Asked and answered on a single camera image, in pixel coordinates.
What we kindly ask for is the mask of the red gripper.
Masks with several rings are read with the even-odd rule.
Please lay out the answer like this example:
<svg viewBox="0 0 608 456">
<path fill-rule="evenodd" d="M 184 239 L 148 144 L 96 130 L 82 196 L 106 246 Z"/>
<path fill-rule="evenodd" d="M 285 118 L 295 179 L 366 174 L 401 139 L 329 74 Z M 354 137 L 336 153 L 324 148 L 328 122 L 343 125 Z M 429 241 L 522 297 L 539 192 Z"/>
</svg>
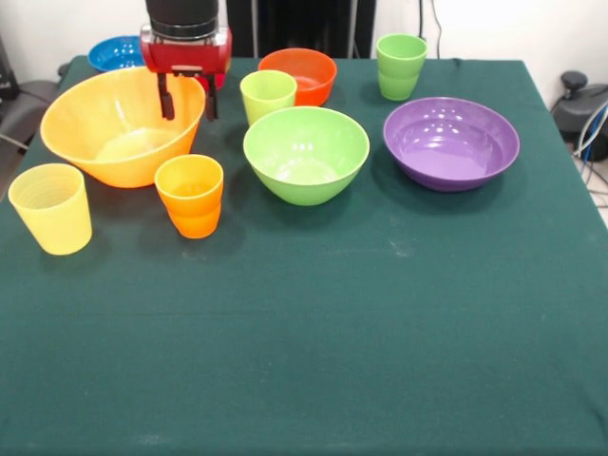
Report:
<svg viewBox="0 0 608 456">
<path fill-rule="evenodd" d="M 150 26 L 140 31 L 140 46 L 145 65 L 158 74 L 161 115 L 175 118 L 172 96 L 165 73 L 206 75 L 208 89 L 205 114 L 209 121 L 218 117 L 218 94 L 215 74 L 225 74 L 232 59 L 232 32 L 220 27 L 212 36 L 196 41 L 176 41 L 161 37 Z"/>
</svg>

